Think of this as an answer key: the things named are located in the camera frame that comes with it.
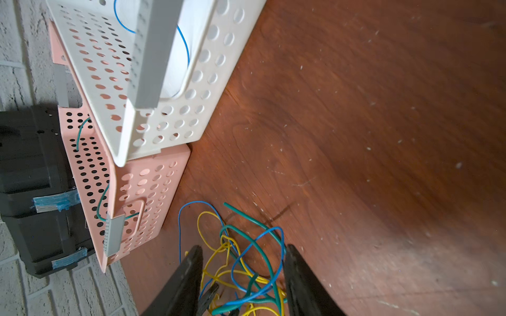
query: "tangled wires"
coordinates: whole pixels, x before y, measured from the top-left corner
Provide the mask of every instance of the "tangled wires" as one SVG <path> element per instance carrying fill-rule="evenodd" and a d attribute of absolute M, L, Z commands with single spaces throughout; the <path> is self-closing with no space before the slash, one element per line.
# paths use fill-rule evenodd
<path fill-rule="evenodd" d="M 229 209 L 231 209 L 233 212 L 241 215 L 242 217 L 246 218 L 247 220 L 249 220 L 249 221 L 255 223 L 256 225 L 262 227 L 263 229 L 265 229 L 265 231 L 262 234 L 260 234 L 258 237 L 253 239 L 250 236 L 248 236 L 246 233 L 241 231 L 240 229 L 238 229 L 232 225 L 225 225 L 223 223 L 223 220 L 221 219 L 220 215 L 218 214 L 218 211 L 211 204 L 204 202 L 204 201 L 189 202 L 181 207 L 181 209 L 179 210 L 179 215 L 178 215 L 179 262 L 180 263 L 181 263 L 181 221 L 180 221 L 181 211 L 186 206 L 188 206 L 190 204 L 194 204 L 194 203 L 205 204 L 205 205 L 209 206 L 210 208 L 212 208 L 214 211 L 214 213 L 209 212 L 209 211 L 204 211 L 198 216 L 198 219 L 197 219 L 197 229 L 198 229 L 198 233 L 200 234 L 200 237 L 202 238 L 204 244 L 210 250 L 214 251 L 214 253 L 211 255 L 211 257 L 209 258 L 209 260 L 205 264 L 204 269 L 202 270 L 202 280 L 200 283 L 200 296 L 202 296 L 202 294 L 204 293 L 204 291 L 208 285 L 213 285 L 215 282 L 218 282 L 226 287 L 230 287 L 230 288 L 233 288 L 235 290 L 239 290 L 239 291 L 242 291 L 245 293 L 245 295 L 239 299 L 237 292 L 236 292 L 237 299 L 235 301 L 226 302 L 222 306 L 217 306 L 217 304 L 216 304 L 216 301 L 220 298 L 219 295 L 217 294 L 209 306 L 209 312 L 212 315 L 219 315 L 219 314 L 223 315 L 223 313 L 230 312 L 230 311 L 235 310 L 237 308 L 241 308 L 241 306 L 243 306 L 244 304 L 247 303 L 248 304 L 247 311 L 244 314 L 242 314 L 242 316 L 248 316 L 251 313 L 253 313 L 253 315 L 256 316 L 256 311 L 260 310 L 260 309 L 266 309 L 268 311 L 271 311 L 276 316 L 284 316 L 284 304 L 286 303 L 286 293 L 284 291 L 282 291 L 281 289 L 279 289 L 276 284 L 276 281 L 277 281 L 279 275 L 281 274 L 281 270 L 283 268 L 282 263 L 283 263 L 283 258 L 285 256 L 285 252 L 286 252 L 285 244 L 284 244 L 283 229 L 281 229 L 280 227 L 268 228 L 263 223 L 252 218 L 251 216 L 241 212 L 240 210 L 233 207 L 232 205 L 230 205 L 228 203 L 224 203 L 224 205 L 226 207 L 228 207 Z M 205 214 L 212 215 L 212 216 L 216 217 L 220 221 L 220 224 L 222 226 L 220 233 L 219 233 L 220 247 L 218 249 L 211 247 L 211 245 L 207 242 L 207 240 L 202 235 L 202 232 L 200 231 L 199 221 L 200 221 L 200 218 Z M 231 238 L 229 236 L 228 230 L 232 230 L 232 231 L 236 232 L 237 234 L 239 234 L 240 236 L 242 236 L 243 238 L 245 238 L 246 240 L 248 240 L 250 242 L 249 246 L 246 247 L 246 249 L 242 253 L 239 249 L 238 243 L 233 238 Z M 281 238 L 279 238 L 279 236 L 275 233 L 275 231 L 280 232 Z M 276 272 L 273 271 L 271 263 L 269 261 L 269 258 L 267 257 L 267 255 L 265 254 L 263 249 L 257 243 L 257 241 L 260 238 L 262 238 L 263 236 L 265 236 L 267 234 L 270 234 L 276 240 L 276 242 L 281 246 L 281 261 L 279 263 L 279 267 Z M 259 276 L 258 273 L 255 273 L 253 271 L 253 269 L 251 269 L 244 262 L 243 256 L 252 247 L 255 247 L 258 250 L 258 252 L 261 254 L 262 258 L 264 259 L 264 261 L 267 265 L 267 268 L 269 269 L 270 279 L 266 279 L 266 278 Z M 218 270 L 215 272 L 215 274 L 212 275 L 211 273 L 209 273 L 207 271 L 207 268 L 209 267 L 209 264 L 212 262 L 212 260 L 216 257 L 216 255 L 221 252 L 226 252 L 225 264 L 222 265 L 220 268 L 218 268 Z M 229 265 L 230 256 L 234 257 L 235 261 L 232 264 L 231 269 L 224 270 Z M 239 265 L 242 268 L 242 270 L 235 269 L 235 267 L 237 265 Z M 230 277 L 232 279 L 232 284 L 220 279 L 220 277 L 222 277 L 226 274 L 230 274 Z M 248 285 L 246 288 L 241 286 L 236 281 L 234 274 L 241 274 L 241 275 L 246 275 L 249 277 L 249 282 L 248 282 Z M 204 285 L 203 282 L 206 277 L 210 277 L 210 280 Z M 253 286 L 255 286 L 258 289 L 257 292 L 254 292 L 252 290 Z M 273 290 L 273 292 L 274 292 L 274 297 L 272 297 L 268 294 L 271 290 Z M 266 307 L 266 306 L 255 307 L 255 305 L 254 305 L 254 304 L 262 304 L 262 303 L 268 303 L 268 302 L 276 304 L 276 306 L 279 310 L 279 313 L 270 307 Z"/>

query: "wooden surface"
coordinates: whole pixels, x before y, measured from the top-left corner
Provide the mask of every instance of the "wooden surface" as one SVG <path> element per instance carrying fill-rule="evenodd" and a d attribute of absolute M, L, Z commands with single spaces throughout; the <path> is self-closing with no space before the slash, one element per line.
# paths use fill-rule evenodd
<path fill-rule="evenodd" d="M 283 227 L 348 315 L 503 315 L 505 11 L 268 0 L 163 231 L 121 260 L 139 312 L 177 267 L 179 208 L 205 200 L 252 236 L 223 202 Z M 183 250 L 203 210 L 184 212 Z"/>

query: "black toolbox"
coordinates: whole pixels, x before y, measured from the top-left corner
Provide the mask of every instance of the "black toolbox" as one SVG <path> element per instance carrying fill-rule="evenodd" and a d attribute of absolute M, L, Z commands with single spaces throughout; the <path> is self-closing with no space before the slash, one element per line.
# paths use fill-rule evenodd
<path fill-rule="evenodd" d="M 59 133 L 56 108 L 0 112 L 0 214 L 26 271 L 38 278 L 61 269 L 53 269 L 53 260 L 80 248 L 94 253 L 80 204 L 44 213 L 33 204 L 34 197 L 74 187 Z"/>

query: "green wire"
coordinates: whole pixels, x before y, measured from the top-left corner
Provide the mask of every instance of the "green wire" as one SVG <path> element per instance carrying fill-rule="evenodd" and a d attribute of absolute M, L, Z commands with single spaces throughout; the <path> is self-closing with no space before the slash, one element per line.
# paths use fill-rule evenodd
<path fill-rule="evenodd" d="M 262 250 L 262 248 L 257 244 L 257 242 L 253 238 L 251 238 L 250 236 L 246 235 L 243 231 L 241 231 L 240 229 L 238 229 L 232 225 L 223 226 L 220 230 L 220 237 L 223 234 L 223 231 L 226 229 L 231 229 L 231 230 L 235 231 L 236 233 L 241 235 L 243 238 L 248 240 L 251 244 L 253 244 L 253 246 L 258 250 L 258 252 L 261 254 L 262 258 L 264 259 L 265 263 L 267 264 L 267 268 L 269 269 L 269 274 L 270 274 L 271 278 L 273 278 L 274 271 L 272 270 L 271 262 L 269 261 L 269 258 L 267 257 L 265 252 Z M 281 299 L 279 297 L 278 287 L 275 282 L 272 285 L 272 289 L 274 290 L 274 296 L 276 297 L 276 306 L 278 307 L 278 310 L 281 310 Z M 239 307 L 240 307 L 240 305 L 239 306 L 238 305 L 220 306 L 220 307 L 216 308 L 215 310 L 213 310 L 213 315 L 225 313 L 225 312 L 234 310 Z"/>
<path fill-rule="evenodd" d="M 107 185 L 107 187 L 105 188 L 104 193 L 102 193 L 102 197 L 100 198 L 100 201 L 98 201 L 98 206 L 97 206 L 97 218 L 99 220 L 103 220 L 103 221 L 105 221 L 105 219 L 102 216 L 100 216 L 99 211 L 100 211 L 100 205 L 102 204 L 102 200 L 104 199 L 104 196 L 105 196 L 105 194 L 106 194 L 106 192 L 107 192 L 108 189 L 109 189 L 109 185 Z"/>
<path fill-rule="evenodd" d="M 132 214 L 130 216 L 127 216 L 127 217 L 125 217 L 125 219 L 129 219 L 129 218 L 132 218 L 132 217 L 137 216 L 137 215 L 139 215 L 139 212 L 137 212 L 135 214 Z"/>
<path fill-rule="evenodd" d="M 258 273 L 255 272 L 255 274 L 253 275 L 253 277 L 251 278 L 251 280 L 248 283 L 248 289 L 247 289 L 246 295 L 244 297 L 248 297 L 251 294 L 251 287 L 253 286 L 253 283 L 255 283 L 257 278 L 258 278 Z"/>
<path fill-rule="evenodd" d="M 81 124 L 81 127 L 79 128 L 79 133 L 77 133 L 77 141 L 75 142 L 75 151 L 78 152 L 79 151 L 79 139 L 81 138 L 81 131 L 82 131 L 82 127 L 85 125 L 86 122 L 88 122 L 90 120 L 90 117 L 88 117 L 82 124 Z"/>
<path fill-rule="evenodd" d="M 269 229 L 269 227 L 267 227 L 266 225 L 264 225 L 262 222 L 260 222 L 260 221 L 258 221 L 258 220 L 256 220 L 256 219 L 254 219 L 253 217 L 251 217 L 251 216 L 249 216 L 248 214 L 246 214 L 246 213 L 242 212 L 241 210 L 239 210 L 239 209 L 235 208 L 234 206 L 232 206 L 232 205 L 228 204 L 227 202 L 223 203 L 223 205 L 225 205 L 226 207 L 228 207 L 228 208 L 229 208 L 230 210 L 232 210 L 233 212 L 235 212 L 235 213 L 237 213 L 237 214 L 241 215 L 242 217 L 246 218 L 246 219 L 247 219 L 247 220 L 249 220 L 250 222 L 252 222 L 252 223 L 254 223 L 254 224 L 256 224 L 256 225 L 258 225 L 258 226 L 262 227 L 263 229 L 265 229 L 265 230 L 268 230 L 268 229 Z M 274 237 L 274 239 L 278 242 L 278 244 L 279 244 L 279 245 L 281 245 L 281 239 L 279 238 L 279 236 L 278 236 L 275 232 L 271 232 L 271 233 L 270 233 L 270 235 L 271 235 L 272 237 Z M 257 287 L 257 289 L 259 289 L 259 290 L 261 289 L 261 286 L 260 286 L 257 282 L 255 282 L 255 286 Z M 261 303 L 266 303 L 266 302 L 269 302 L 269 303 L 275 303 L 275 300 L 274 300 L 274 298 L 273 298 L 272 296 L 270 296 L 270 295 L 268 295 L 268 294 L 266 294 L 265 296 L 267 296 L 267 297 L 266 297 L 266 298 L 256 298 L 256 299 L 253 299 L 253 301 L 254 301 L 255 303 L 259 303 L 259 304 L 261 304 Z M 288 299 L 287 299 L 287 298 L 285 298 L 285 299 L 283 300 L 283 303 L 287 303 L 287 302 L 288 302 Z"/>
<path fill-rule="evenodd" d="M 249 216 L 248 214 L 238 210 L 237 208 L 233 207 L 232 205 L 228 204 L 227 202 L 223 203 L 223 205 L 225 205 L 226 207 L 228 207 L 229 209 L 231 209 L 233 212 L 241 215 L 242 217 L 246 218 L 247 220 L 257 224 L 258 226 L 262 227 L 263 229 L 265 230 L 268 230 L 269 227 L 265 226 L 263 223 L 259 222 L 258 220 L 254 219 L 253 217 Z M 274 237 L 274 239 L 278 242 L 278 244 L 281 246 L 281 239 L 279 238 L 279 236 L 275 233 L 275 232 L 270 232 L 269 233 L 272 237 Z"/>

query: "white brick wall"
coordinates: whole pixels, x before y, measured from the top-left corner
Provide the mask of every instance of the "white brick wall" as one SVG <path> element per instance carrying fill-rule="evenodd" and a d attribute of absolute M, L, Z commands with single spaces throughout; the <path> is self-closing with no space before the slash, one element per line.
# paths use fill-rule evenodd
<path fill-rule="evenodd" d="M 72 271 L 38 279 L 26 273 L 9 234 L 0 223 L 0 315 L 138 315 L 123 268 L 112 264 L 103 274 L 95 255 Z"/>
<path fill-rule="evenodd" d="M 0 111 L 57 105 L 45 0 L 0 0 Z M 70 105 L 80 105 L 67 74 Z"/>
<path fill-rule="evenodd" d="M 0 0 L 0 111 L 54 105 L 45 0 Z M 69 104 L 81 99 L 67 74 Z M 103 274 L 96 256 L 72 271 L 44 279 L 26 273 L 5 223 L 0 219 L 0 315 L 138 315 L 123 268 L 117 262 Z"/>

